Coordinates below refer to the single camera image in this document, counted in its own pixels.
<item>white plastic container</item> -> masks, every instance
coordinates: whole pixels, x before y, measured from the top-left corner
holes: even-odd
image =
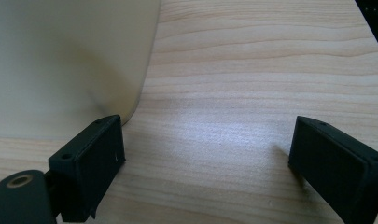
[[[73,137],[133,114],[160,0],[0,1],[0,136]]]

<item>wooden table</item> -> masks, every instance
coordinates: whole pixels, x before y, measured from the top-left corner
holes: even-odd
[[[353,0],[164,0],[128,160],[88,223],[342,223],[287,167],[298,115],[378,150],[378,45]],[[67,141],[0,138],[0,180]]]

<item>wood grain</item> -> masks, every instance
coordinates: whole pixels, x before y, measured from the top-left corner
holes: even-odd
[[[378,45],[354,1],[164,0],[128,160],[88,223],[342,223],[287,167],[298,115],[378,150]],[[64,143],[0,139],[0,179]]]

